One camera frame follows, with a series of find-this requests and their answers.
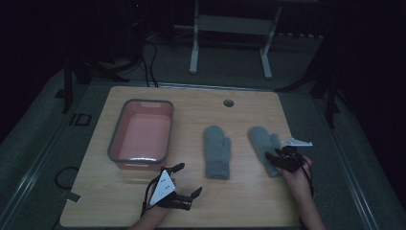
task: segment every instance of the pink tray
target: pink tray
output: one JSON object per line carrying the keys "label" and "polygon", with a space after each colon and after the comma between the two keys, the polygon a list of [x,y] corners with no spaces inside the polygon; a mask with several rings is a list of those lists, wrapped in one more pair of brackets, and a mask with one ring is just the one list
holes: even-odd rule
{"label": "pink tray", "polygon": [[108,157],[121,169],[159,170],[168,156],[173,104],[169,101],[130,100],[108,149]]}

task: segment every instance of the oven mitt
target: oven mitt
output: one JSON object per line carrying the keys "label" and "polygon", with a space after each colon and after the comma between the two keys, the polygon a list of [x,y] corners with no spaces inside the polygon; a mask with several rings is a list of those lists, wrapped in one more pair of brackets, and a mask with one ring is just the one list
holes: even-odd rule
{"label": "oven mitt", "polygon": [[266,171],[268,172],[269,177],[273,178],[280,176],[280,172],[274,165],[271,164],[268,159],[266,159],[265,156],[266,152],[277,155],[275,153],[275,149],[281,148],[281,141],[278,134],[273,133],[269,135],[268,131],[266,131],[266,129],[262,126],[254,126],[248,130],[248,137],[260,162],[263,164]]}
{"label": "oven mitt", "polygon": [[209,179],[230,178],[231,141],[224,137],[219,126],[208,126],[203,132],[206,177]]}

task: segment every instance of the floor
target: floor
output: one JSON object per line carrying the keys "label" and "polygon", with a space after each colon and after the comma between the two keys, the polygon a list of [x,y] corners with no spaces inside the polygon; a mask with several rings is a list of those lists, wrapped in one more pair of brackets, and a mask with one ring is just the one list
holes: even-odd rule
{"label": "floor", "polygon": [[[191,32],[178,33],[176,42],[152,34],[148,38],[151,44],[145,47],[147,68],[152,69],[161,87],[273,91],[303,76],[321,42],[321,38],[312,37],[275,37],[269,54],[274,79],[265,80],[258,42],[244,47],[220,42],[217,34],[203,36],[198,70],[190,75]],[[141,65],[120,73],[129,83],[115,82],[94,72],[91,84],[74,84],[75,99],[68,114],[61,114],[63,100],[54,97],[63,87],[62,71],[50,79],[2,143],[0,201],[4,210],[0,223],[10,229],[65,229],[57,221],[66,202],[59,197],[64,189],[55,184],[55,176],[65,167],[79,168],[111,86],[146,86],[145,70]],[[336,101],[340,113],[334,115],[336,128],[331,129],[324,119],[326,100],[311,99],[311,87],[312,82],[290,93],[280,93],[280,97],[292,135],[315,144],[302,153],[314,159],[315,200],[327,228],[406,229],[405,212],[345,101]],[[75,114],[91,115],[92,122],[89,126],[75,126],[71,122]],[[69,172],[64,185],[71,186],[74,178],[75,172]],[[17,186],[27,190],[18,191]],[[21,199],[13,196],[16,192]]]}

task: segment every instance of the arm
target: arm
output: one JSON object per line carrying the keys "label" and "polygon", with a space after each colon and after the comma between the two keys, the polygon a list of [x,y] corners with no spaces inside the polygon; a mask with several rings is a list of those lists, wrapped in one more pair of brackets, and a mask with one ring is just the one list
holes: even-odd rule
{"label": "arm", "polygon": [[[309,158],[304,156],[304,159],[309,165],[311,165],[311,160]],[[304,164],[304,169],[309,173],[309,167],[307,164]],[[308,229],[326,229],[319,211],[317,210],[316,204],[314,203],[305,173],[301,169],[296,170],[294,173],[282,169],[279,170],[298,204],[299,215],[301,216],[304,225]]]}
{"label": "arm", "polygon": [[128,230],[153,230],[161,224],[169,212],[170,209],[155,206],[147,210]]}

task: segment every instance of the table leg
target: table leg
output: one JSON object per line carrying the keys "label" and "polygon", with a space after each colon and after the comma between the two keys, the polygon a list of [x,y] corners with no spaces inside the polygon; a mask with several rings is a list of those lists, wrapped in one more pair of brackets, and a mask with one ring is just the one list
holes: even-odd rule
{"label": "table leg", "polygon": [[335,94],[336,94],[336,82],[337,82],[338,74],[332,73],[330,77],[330,86],[328,89],[328,96],[327,96],[327,109],[326,109],[326,119],[328,124],[331,128],[334,128],[333,122],[333,115],[334,115],[334,101],[335,101]]}
{"label": "table leg", "polygon": [[193,48],[192,48],[191,66],[189,68],[189,72],[191,74],[195,74],[197,72],[197,61],[199,59],[199,44],[198,44],[199,25],[198,25],[198,17],[199,17],[199,0],[195,0],[194,1]]}
{"label": "table leg", "polygon": [[278,7],[275,17],[273,20],[273,23],[271,23],[271,26],[269,28],[269,33],[268,33],[268,39],[266,41],[266,44],[263,48],[259,49],[259,54],[260,54],[260,60],[262,62],[262,68],[263,68],[263,75],[267,80],[270,80],[272,78],[272,73],[271,73],[271,67],[269,66],[269,59],[268,59],[268,51],[271,46],[272,38],[275,35],[275,29],[277,28],[278,25],[278,20],[280,18],[282,11],[282,7]]}

